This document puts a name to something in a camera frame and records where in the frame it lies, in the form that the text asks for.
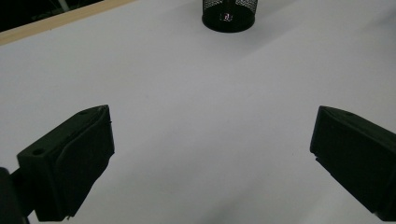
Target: screw hole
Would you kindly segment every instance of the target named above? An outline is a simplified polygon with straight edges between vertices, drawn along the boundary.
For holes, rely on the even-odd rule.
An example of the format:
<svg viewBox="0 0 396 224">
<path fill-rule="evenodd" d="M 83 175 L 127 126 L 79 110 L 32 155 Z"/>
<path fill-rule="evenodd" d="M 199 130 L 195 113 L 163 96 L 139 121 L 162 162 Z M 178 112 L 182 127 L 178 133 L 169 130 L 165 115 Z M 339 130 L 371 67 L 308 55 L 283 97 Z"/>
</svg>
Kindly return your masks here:
<svg viewBox="0 0 396 224">
<path fill-rule="evenodd" d="M 44 153 L 44 148 L 38 148 L 36 150 L 33 151 L 33 155 L 38 156 Z"/>
</svg>

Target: table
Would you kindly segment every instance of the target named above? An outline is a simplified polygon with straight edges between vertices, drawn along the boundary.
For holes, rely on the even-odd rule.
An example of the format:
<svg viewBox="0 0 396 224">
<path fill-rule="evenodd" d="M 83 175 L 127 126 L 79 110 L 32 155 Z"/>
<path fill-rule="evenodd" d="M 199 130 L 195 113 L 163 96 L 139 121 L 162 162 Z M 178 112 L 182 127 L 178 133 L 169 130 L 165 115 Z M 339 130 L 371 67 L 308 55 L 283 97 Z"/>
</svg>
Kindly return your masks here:
<svg viewBox="0 0 396 224">
<path fill-rule="evenodd" d="M 65 223 L 381 223 L 309 143 L 320 105 L 396 132 L 396 2 L 261 0 L 238 34 L 201 15 L 136 1 L 1 46 L 0 166 L 109 104 L 116 154 Z"/>
</svg>

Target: mesh pen holder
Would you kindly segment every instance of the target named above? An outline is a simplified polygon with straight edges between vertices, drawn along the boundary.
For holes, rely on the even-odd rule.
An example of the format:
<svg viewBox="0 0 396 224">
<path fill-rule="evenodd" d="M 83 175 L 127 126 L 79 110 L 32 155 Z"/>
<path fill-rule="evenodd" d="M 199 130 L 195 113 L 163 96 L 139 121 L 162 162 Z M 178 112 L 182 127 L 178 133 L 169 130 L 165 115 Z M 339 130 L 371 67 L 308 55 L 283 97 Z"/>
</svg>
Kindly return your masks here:
<svg viewBox="0 0 396 224">
<path fill-rule="evenodd" d="M 250 28 L 258 0 L 203 0 L 202 21 L 209 29 L 236 33 Z"/>
</svg>

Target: white table surface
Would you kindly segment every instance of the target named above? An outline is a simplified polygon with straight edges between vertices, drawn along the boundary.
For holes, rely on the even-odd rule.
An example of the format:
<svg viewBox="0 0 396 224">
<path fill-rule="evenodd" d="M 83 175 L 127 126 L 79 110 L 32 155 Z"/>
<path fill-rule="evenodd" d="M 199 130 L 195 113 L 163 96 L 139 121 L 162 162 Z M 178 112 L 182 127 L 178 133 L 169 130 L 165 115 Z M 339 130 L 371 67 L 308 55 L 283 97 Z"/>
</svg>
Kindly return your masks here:
<svg viewBox="0 0 396 224">
<path fill-rule="evenodd" d="M 1 46 L 0 166 L 106 104 L 116 154 L 64 223 L 382 223 L 309 144 L 320 105 L 396 132 L 396 1 L 259 0 L 239 34 L 201 16 L 140 0 Z"/>
</svg>

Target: black mesh pencil cup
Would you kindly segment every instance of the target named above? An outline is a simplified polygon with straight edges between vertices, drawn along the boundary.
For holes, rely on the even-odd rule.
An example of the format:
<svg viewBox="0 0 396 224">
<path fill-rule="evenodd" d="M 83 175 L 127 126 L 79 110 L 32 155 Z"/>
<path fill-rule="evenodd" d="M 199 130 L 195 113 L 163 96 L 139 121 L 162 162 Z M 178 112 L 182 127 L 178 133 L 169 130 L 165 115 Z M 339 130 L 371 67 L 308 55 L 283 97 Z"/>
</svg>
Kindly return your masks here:
<svg viewBox="0 0 396 224">
<path fill-rule="evenodd" d="M 258 0 L 203 0 L 202 21 L 208 28 L 236 33 L 250 28 L 254 23 Z"/>
</svg>

